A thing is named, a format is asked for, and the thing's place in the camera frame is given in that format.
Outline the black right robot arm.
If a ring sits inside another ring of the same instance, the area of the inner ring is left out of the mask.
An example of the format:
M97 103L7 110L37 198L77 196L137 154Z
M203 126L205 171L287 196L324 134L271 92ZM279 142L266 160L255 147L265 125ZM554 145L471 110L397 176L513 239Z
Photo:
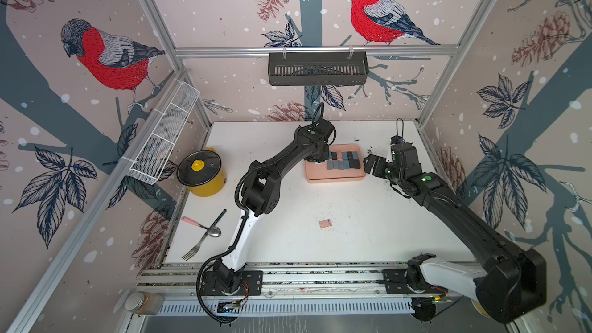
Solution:
M391 138L391 160L369 154L364 171L436 215L478 261L468 267L421 254L407 262L408 287L415 292L439 287L478 302L496 322L508 324L547 302L547 263L493 230L462 204L437 174L423 171L417 149L400 136Z

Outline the pink eraser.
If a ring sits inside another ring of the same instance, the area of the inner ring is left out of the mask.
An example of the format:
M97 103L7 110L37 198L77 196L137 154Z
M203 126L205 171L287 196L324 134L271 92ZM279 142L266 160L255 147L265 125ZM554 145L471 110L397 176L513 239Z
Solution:
M330 219L326 219L326 220L321 220L319 222L319 227L321 229L325 229L325 228L329 228L332 226L331 220Z

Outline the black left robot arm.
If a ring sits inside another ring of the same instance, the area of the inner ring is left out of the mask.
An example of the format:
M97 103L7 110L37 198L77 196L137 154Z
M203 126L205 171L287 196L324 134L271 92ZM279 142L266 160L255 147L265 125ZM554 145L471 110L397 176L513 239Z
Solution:
M208 258L200 273L211 266L222 291L234 293L243 282L242 274L257 222L277 207L284 176L302 160L328 159L328 147L337 133L334 125L321 117L294 131L294 139L274 157L253 161L234 191L235 204L243 211L232 242L226 251Z

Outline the pink plastic storage tray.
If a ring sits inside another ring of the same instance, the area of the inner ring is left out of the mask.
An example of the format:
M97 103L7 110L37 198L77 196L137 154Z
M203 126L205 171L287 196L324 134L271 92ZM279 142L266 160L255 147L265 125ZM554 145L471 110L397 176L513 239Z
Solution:
M338 154L338 160L342 160L342 152L357 152L359 155L360 169L353 170L328 170L327 162L331 159L331 152ZM305 175L309 183L333 183L333 182L347 182L360 181L365 177L363 169L362 152L357 144L338 144L329 146L329 158L322 163L313 163L305 161Z

